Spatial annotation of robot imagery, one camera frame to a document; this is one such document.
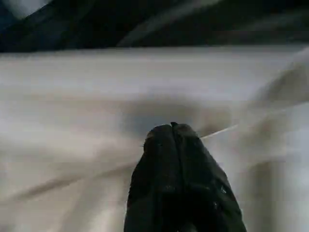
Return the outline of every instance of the black object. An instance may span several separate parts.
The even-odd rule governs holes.
[[[3,52],[309,42],[308,0],[53,0],[1,32]]]
[[[131,179],[124,232],[245,232],[227,176],[186,124],[151,130]]]

